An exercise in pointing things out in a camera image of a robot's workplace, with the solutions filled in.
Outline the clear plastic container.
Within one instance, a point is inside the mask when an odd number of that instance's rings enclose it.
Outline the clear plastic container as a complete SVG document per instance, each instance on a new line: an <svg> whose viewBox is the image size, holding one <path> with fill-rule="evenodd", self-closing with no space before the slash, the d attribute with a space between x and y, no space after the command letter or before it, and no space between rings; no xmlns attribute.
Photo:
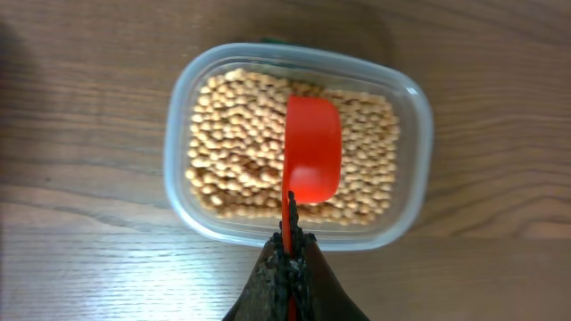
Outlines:
<svg viewBox="0 0 571 321"><path fill-rule="evenodd" d="M391 243L412 226L424 203L434 141L433 111L421 87L398 70L309 47L272 43L219 45L191 61L170 99L163 173L166 194L180 218L199 234L224 243L261 247L277 231L277 218L220 218L190 191L185 172L191 107L207 78L243 68L331 89L384 96L400 119L391 205L369 225L302 222L322 251L367 251Z"/></svg>

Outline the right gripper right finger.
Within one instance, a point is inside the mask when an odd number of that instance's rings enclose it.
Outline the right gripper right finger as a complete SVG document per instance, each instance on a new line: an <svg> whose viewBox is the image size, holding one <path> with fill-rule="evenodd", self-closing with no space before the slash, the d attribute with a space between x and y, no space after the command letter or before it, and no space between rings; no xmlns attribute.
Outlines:
<svg viewBox="0 0 571 321"><path fill-rule="evenodd" d="M291 294L296 320L369 321L352 301L328 265L312 233L299 227L297 203L293 192L287 193L288 223L294 272Z"/></svg>

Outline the pile of soybeans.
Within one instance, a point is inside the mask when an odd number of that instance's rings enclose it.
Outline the pile of soybeans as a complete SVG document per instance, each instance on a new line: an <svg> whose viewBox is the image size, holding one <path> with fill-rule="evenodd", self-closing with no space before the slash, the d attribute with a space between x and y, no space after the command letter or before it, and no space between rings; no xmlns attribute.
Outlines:
<svg viewBox="0 0 571 321"><path fill-rule="evenodd" d="M401 129L382 95L234 69L208 78L192 109L186 179L220 218L281 217L286 100L325 98L343 130L340 184L325 202L298 204L309 222L368 225L388 211Z"/></svg>

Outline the red plastic measuring scoop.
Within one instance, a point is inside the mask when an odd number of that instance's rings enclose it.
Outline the red plastic measuring scoop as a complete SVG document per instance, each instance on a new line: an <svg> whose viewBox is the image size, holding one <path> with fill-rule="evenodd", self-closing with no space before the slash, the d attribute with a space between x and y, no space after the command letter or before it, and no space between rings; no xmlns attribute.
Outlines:
<svg viewBox="0 0 571 321"><path fill-rule="evenodd" d="M298 95L288 98L281 221L288 223L288 192L294 193L297 206L333 196L340 179L341 147L339 115L331 102Z"/></svg>

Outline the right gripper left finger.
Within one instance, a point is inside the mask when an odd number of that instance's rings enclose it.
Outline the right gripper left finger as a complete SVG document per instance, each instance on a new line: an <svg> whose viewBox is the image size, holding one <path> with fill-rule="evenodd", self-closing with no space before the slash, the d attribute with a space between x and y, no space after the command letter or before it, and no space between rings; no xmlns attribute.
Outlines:
<svg viewBox="0 0 571 321"><path fill-rule="evenodd" d="M291 230L281 221L279 231L264 244L238 299L223 321L294 320Z"/></svg>

